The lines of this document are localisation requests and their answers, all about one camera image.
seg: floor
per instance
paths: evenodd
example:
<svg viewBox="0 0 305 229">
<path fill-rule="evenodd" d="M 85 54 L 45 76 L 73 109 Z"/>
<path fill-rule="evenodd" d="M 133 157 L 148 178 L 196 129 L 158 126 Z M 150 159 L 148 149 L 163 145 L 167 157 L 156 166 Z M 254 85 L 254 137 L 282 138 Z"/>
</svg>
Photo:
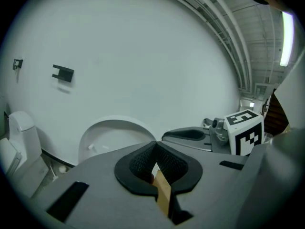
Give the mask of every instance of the floor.
<svg viewBox="0 0 305 229">
<path fill-rule="evenodd" d="M 10 136 L 9 122 L 8 122 L 8 119 L 6 118 L 5 119 L 5 134 L 0 136 L 0 140 L 3 138 L 9 139 L 9 136 Z M 70 169 L 69 167 L 50 158 L 49 156 L 47 156 L 45 154 L 42 154 L 41 157 L 44 160 L 44 162 L 46 163 L 46 165 L 48 166 L 49 171 L 48 171 L 47 175 L 45 176 L 45 178 L 42 180 L 40 186 L 37 188 L 36 192 L 31 197 L 31 199 L 35 199 L 41 193 L 41 191 L 43 191 L 48 186 L 48 184 L 50 184 L 54 181 L 53 180 L 54 175 L 53 175 L 50 167 L 52 167 L 54 174 L 58 177 L 61 177 L 65 174 L 65 173 L 60 172 L 60 167 L 61 167 L 61 169 L 66 169 L 66 172 Z"/>
</svg>

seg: toilet bowl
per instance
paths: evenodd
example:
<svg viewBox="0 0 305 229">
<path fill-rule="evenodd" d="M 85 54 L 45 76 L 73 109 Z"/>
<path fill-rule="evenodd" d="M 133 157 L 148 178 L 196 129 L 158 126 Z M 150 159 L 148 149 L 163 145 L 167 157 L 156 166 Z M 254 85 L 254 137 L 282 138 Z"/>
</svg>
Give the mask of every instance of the toilet bowl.
<svg viewBox="0 0 305 229">
<path fill-rule="evenodd" d="M 24 111 L 9 116 L 10 139 L 0 140 L 0 165 L 17 191 L 31 197 L 49 169 L 32 118 Z"/>
</svg>

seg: fluorescent light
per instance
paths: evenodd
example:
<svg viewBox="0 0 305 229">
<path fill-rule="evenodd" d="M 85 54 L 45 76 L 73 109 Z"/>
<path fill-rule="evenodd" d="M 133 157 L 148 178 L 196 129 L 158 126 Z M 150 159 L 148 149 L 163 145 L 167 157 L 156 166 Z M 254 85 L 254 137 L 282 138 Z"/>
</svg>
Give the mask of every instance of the fluorescent light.
<svg viewBox="0 0 305 229">
<path fill-rule="evenodd" d="M 280 65 L 286 67 L 288 65 L 292 51 L 292 45 L 294 43 L 294 19 L 291 14 L 283 12 L 283 22 L 284 45 Z"/>
</svg>

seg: ceiling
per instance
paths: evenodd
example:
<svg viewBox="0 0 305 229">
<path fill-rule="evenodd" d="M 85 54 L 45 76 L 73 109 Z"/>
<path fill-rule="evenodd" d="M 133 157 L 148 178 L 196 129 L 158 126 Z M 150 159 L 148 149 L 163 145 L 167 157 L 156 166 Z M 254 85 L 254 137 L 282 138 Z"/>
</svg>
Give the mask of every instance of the ceiling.
<svg viewBox="0 0 305 229">
<path fill-rule="evenodd" d="M 256 84 L 280 84 L 296 63 L 304 40 L 295 20 L 293 53 L 287 67 L 280 66 L 283 46 L 282 12 L 253 0 L 179 0 L 202 17 L 232 60 L 240 91 L 264 95 Z"/>
</svg>

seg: curved wall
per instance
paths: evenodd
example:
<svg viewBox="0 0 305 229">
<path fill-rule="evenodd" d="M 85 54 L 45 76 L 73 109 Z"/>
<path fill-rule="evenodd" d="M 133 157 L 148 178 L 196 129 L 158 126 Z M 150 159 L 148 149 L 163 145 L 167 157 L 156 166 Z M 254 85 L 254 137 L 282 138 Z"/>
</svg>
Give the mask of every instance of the curved wall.
<svg viewBox="0 0 305 229">
<path fill-rule="evenodd" d="M 72 82 L 52 78 L 53 64 L 74 69 Z M 176 0 L 29 1 L 1 50 L 0 91 L 11 112 L 32 116 L 42 148 L 74 165 L 104 116 L 135 118 L 161 138 L 239 104 L 231 62 Z"/>
</svg>

